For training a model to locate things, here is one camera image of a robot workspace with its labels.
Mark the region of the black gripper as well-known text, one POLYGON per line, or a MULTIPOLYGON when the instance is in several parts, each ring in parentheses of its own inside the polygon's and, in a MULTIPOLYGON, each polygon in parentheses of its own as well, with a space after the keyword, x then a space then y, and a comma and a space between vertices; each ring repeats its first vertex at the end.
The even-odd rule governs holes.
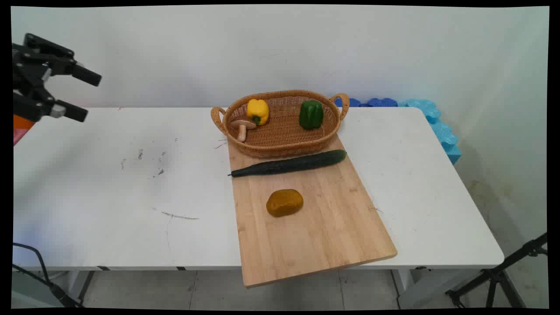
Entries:
POLYGON ((13 44, 12 64, 14 115, 34 123, 44 116, 84 122, 88 110, 43 90, 44 82, 57 75, 69 75, 93 86, 100 84, 102 76, 77 62, 73 50, 27 33, 23 44, 13 44))

